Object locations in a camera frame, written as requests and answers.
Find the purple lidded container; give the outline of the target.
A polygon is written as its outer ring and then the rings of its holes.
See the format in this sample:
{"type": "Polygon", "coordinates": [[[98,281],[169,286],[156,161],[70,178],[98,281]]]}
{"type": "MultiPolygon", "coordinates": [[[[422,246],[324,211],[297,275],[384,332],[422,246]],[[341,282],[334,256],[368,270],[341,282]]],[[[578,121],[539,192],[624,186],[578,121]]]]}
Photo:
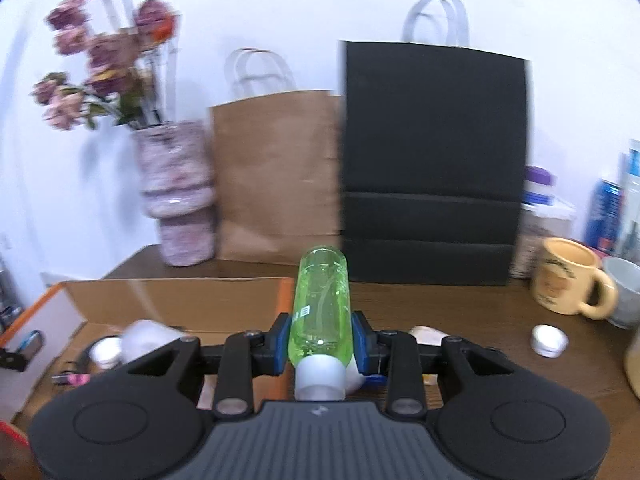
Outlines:
{"type": "Polygon", "coordinates": [[[547,169],[527,166],[510,277],[529,278],[542,242],[547,237],[569,237],[575,216],[574,206],[555,195],[555,176],[547,169]]]}

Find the white jar lid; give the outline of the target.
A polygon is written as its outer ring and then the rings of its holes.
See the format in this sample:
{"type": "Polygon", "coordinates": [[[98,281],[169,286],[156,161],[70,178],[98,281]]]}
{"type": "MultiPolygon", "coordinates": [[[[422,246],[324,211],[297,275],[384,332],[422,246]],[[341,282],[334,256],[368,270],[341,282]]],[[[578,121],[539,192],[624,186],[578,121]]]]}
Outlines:
{"type": "Polygon", "coordinates": [[[89,350],[89,359],[100,370],[112,370],[122,362],[122,338],[109,336],[96,341],[89,350]]]}

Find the grey white mug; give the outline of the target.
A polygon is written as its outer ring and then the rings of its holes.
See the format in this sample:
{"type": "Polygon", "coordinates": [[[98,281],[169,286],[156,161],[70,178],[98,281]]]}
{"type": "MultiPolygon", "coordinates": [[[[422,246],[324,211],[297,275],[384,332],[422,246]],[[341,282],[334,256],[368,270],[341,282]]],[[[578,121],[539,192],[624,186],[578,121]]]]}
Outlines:
{"type": "Polygon", "coordinates": [[[615,283],[617,304],[608,322],[630,330],[640,322],[640,266],[631,261],[608,257],[603,260],[603,270],[615,283]]]}

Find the yellow ceramic mug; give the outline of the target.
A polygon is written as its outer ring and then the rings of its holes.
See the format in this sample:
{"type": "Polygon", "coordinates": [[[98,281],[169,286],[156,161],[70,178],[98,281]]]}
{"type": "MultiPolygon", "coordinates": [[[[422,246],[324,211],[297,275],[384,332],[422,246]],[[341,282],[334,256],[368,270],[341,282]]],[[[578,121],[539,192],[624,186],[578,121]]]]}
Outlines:
{"type": "Polygon", "coordinates": [[[600,258],[583,244],[547,237],[541,246],[530,291],[544,308],[562,315],[603,320],[615,310],[618,291],[600,269],[600,258]]]}

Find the blue book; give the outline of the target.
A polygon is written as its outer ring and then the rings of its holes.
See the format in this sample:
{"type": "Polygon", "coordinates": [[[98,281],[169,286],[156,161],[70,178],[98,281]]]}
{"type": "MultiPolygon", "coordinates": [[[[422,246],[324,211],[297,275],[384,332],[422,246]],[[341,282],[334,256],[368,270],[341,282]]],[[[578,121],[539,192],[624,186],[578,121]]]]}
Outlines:
{"type": "Polygon", "coordinates": [[[592,194],[585,243],[605,255],[612,255],[620,230],[623,191],[614,181],[600,179],[592,194]]]}

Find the black paper bag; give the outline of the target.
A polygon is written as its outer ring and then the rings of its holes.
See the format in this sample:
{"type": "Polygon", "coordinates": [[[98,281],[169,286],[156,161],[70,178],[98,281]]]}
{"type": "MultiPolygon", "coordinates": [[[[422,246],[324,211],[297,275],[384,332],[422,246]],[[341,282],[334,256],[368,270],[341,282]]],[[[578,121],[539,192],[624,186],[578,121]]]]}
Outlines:
{"type": "Polygon", "coordinates": [[[527,64],[472,49],[461,0],[344,54],[342,248],[355,281],[502,286],[525,176],[527,64]]]}

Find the purple felt vase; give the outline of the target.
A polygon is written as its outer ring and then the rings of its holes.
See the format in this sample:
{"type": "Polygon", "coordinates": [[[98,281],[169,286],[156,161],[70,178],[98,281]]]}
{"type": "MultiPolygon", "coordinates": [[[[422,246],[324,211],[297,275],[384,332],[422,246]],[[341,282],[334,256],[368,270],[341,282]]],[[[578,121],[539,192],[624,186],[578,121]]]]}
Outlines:
{"type": "Polygon", "coordinates": [[[173,122],[132,134],[142,205],[157,221],[168,266],[195,266],[215,253],[214,174],[205,126],[173,122]]]}

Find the small white round tin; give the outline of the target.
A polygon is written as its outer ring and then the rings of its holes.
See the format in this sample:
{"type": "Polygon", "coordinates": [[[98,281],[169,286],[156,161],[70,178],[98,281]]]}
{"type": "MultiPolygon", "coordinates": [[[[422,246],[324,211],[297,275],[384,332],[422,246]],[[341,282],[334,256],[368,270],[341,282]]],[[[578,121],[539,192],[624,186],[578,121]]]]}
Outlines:
{"type": "Polygon", "coordinates": [[[556,359],[566,350],[568,337],[566,333],[555,326],[540,324],[532,329],[530,346],[538,356],[556,359]]]}

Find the beige earbud case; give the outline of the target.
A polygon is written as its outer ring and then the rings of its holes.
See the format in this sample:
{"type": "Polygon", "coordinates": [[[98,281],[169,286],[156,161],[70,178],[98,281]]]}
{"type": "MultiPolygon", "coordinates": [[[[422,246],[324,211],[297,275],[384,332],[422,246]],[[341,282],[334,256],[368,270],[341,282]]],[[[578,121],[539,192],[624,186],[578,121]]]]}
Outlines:
{"type": "Polygon", "coordinates": [[[442,341],[447,334],[428,326],[414,326],[409,334],[416,340],[416,351],[423,366],[442,358],[442,341]]]}

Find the green plastic bottle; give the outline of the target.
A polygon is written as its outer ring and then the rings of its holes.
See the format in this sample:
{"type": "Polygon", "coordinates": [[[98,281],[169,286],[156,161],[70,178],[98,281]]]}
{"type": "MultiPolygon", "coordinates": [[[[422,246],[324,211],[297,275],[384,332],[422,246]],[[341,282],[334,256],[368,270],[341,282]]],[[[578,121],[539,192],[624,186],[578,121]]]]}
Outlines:
{"type": "Polygon", "coordinates": [[[334,247],[311,248],[299,261],[288,360],[297,401],[345,399],[352,309],[346,257],[334,247]]]}

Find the brown paper bag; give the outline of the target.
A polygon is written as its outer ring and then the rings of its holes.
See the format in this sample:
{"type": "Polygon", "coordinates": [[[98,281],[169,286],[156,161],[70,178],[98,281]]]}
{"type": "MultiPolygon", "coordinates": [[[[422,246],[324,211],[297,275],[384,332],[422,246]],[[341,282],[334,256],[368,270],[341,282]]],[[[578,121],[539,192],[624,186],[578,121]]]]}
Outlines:
{"type": "Polygon", "coordinates": [[[299,90],[285,59],[234,50],[224,63],[235,99],[212,107],[221,260],[296,264],[338,246],[341,100],[299,90]]]}

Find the dried pink flower bouquet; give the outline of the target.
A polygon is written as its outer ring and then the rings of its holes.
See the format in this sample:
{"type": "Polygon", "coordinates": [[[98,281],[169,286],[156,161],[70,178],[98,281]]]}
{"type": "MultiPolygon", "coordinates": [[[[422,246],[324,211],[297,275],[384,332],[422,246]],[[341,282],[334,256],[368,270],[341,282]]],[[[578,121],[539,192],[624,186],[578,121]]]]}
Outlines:
{"type": "Polygon", "coordinates": [[[62,0],[46,17],[57,54],[87,57],[87,78],[44,76],[30,95],[52,128],[96,128],[100,117],[132,130],[168,123],[169,98],[160,91],[175,78],[179,14],[163,0],[62,0]]]}

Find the translucent plastic container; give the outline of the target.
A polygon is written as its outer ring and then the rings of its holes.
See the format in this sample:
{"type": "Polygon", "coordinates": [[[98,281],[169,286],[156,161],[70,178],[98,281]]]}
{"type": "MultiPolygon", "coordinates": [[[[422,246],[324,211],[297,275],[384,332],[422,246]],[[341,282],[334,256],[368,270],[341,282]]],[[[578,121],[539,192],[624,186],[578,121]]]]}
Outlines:
{"type": "Polygon", "coordinates": [[[152,320],[137,320],[122,333],[122,362],[132,362],[146,354],[162,348],[171,341],[186,336],[181,330],[152,320]]]}

